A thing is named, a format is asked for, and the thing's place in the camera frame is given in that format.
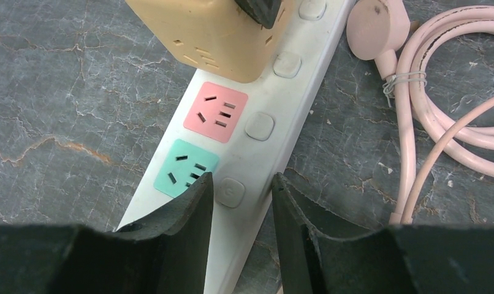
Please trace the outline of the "orange cube plug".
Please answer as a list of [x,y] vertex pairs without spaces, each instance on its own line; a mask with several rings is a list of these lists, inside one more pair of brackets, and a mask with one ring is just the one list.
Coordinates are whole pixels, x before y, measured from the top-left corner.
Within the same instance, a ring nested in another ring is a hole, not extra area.
[[273,56],[295,9],[277,1],[271,28],[236,1],[128,1],[176,60],[240,83],[257,80]]

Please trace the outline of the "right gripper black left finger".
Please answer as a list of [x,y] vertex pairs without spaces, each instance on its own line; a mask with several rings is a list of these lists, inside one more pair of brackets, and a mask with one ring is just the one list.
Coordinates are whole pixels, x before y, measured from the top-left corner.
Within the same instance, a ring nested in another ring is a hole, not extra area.
[[0,293],[202,293],[213,178],[115,232],[0,225]]

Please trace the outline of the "white power strip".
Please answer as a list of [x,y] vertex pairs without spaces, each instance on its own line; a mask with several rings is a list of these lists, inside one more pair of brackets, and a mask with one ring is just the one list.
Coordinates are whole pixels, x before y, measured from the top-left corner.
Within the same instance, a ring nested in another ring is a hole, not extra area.
[[352,1],[295,1],[262,75],[240,83],[197,69],[120,224],[213,176],[205,293],[232,293],[332,60]]

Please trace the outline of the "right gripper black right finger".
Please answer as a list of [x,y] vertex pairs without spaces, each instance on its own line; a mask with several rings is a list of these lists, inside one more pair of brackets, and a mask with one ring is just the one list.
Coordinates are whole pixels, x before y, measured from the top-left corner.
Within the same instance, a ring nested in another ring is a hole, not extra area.
[[272,199],[285,293],[494,293],[494,225],[369,230],[281,173]]

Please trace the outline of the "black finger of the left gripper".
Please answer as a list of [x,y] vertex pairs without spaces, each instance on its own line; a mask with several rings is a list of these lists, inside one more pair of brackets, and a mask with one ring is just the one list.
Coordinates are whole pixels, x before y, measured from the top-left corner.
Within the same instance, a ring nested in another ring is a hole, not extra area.
[[276,21],[281,0],[235,0],[237,5],[256,23],[271,29]]

